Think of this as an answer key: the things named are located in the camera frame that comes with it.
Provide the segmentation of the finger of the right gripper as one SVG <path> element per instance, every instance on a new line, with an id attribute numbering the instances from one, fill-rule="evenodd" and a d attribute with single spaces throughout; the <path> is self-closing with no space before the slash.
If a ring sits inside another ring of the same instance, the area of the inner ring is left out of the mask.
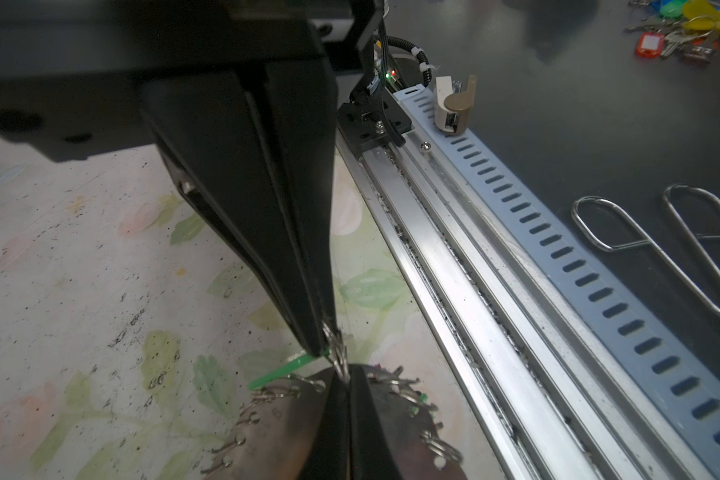
<path id="1" fill-rule="evenodd" d="M 268 208 L 257 258 L 304 348 L 336 324 L 329 233 L 337 85 L 325 59 L 269 62 L 254 95 Z"/>

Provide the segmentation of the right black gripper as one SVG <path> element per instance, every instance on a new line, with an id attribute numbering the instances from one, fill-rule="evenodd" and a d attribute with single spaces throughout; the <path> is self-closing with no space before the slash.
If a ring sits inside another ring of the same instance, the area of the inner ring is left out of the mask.
<path id="1" fill-rule="evenodd" d="M 188 200 L 278 308 L 257 258 L 264 70 L 193 74 L 324 56 L 354 79 L 383 14 L 379 1 L 0 1 L 0 137 L 55 162 L 147 145 L 141 100 Z"/>

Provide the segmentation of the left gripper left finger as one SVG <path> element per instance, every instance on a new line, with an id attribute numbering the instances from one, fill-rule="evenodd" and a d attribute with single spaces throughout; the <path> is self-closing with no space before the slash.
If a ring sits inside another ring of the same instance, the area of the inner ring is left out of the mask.
<path id="1" fill-rule="evenodd" d="M 327 381 L 327 398 L 319 411 L 317 432 L 298 479 L 347 479 L 350 454 L 349 387 L 329 368 L 318 377 Z"/>

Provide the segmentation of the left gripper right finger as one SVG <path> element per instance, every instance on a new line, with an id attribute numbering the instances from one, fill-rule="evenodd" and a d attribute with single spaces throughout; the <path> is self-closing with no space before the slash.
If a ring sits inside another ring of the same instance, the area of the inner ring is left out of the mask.
<path id="1" fill-rule="evenodd" d="M 349 401 L 350 478 L 401 479 L 365 380 L 351 381 Z"/>

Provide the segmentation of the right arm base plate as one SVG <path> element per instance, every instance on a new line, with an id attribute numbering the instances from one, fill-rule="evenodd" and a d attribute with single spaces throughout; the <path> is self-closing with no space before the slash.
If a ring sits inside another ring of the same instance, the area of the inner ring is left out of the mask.
<path id="1" fill-rule="evenodd" d="M 338 110 L 338 128 L 351 153 L 393 144 L 402 146 L 412 121 L 377 76 L 363 77 Z"/>

